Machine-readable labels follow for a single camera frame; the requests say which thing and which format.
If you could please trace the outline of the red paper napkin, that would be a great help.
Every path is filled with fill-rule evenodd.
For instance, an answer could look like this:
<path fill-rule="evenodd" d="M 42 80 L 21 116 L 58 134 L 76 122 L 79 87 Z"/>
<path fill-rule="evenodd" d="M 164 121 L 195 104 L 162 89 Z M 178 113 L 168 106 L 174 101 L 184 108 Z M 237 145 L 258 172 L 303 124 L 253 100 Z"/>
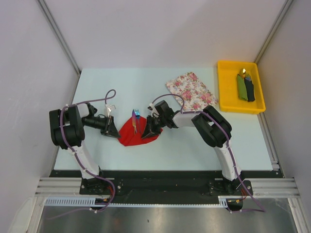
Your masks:
<path fill-rule="evenodd" d="M 146 118 L 140 117 L 140 120 L 139 120 L 140 131 L 134 134 L 132 118 L 130 117 L 119 131 L 119 134 L 121 136 L 118 139 L 119 142 L 124 146 L 138 146 L 138 145 L 147 144 L 147 143 L 157 140 L 159 135 L 156 135 L 150 138 L 145 138 L 145 139 L 141 138 L 143 130 L 145 129 L 145 126 L 146 126 L 146 122 L 147 122 Z"/>

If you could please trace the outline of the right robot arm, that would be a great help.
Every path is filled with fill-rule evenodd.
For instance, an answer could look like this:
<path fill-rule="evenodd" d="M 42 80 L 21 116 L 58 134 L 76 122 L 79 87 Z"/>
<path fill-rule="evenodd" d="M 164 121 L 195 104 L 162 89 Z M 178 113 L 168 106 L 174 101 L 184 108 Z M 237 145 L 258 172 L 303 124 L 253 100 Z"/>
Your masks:
<path fill-rule="evenodd" d="M 231 148 L 232 127 L 213 107 L 207 106 L 201 111 L 173 111 L 166 101 L 151 104 L 152 113 L 147 116 L 146 126 L 141 138 L 150 138 L 161 134 L 164 127 L 177 129 L 194 127 L 203 141 L 214 148 L 222 168 L 224 189 L 230 195 L 237 194 L 242 188 L 241 169 Z"/>

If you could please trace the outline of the iridescent knife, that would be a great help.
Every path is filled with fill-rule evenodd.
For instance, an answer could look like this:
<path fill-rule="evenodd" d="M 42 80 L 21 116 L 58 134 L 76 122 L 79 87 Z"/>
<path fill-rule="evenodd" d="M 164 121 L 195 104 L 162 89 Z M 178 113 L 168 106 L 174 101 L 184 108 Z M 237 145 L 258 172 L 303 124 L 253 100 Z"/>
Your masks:
<path fill-rule="evenodd" d="M 136 113 L 135 113 L 134 109 L 132 111 L 132 126 L 134 129 L 134 134 L 136 134 L 137 133 L 137 125 L 136 125 Z"/>

